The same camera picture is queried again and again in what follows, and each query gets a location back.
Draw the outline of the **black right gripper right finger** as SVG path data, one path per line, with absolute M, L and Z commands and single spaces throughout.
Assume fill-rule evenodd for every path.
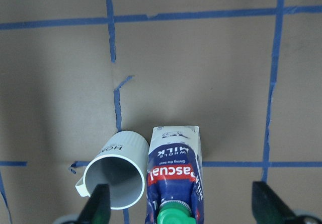
M 252 183 L 252 214 L 257 223 L 292 223 L 295 213 L 263 181 Z

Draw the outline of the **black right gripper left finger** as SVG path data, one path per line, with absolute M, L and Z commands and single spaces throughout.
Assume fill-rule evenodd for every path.
M 109 223 L 111 217 L 109 184 L 98 184 L 77 218 L 77 223 Z

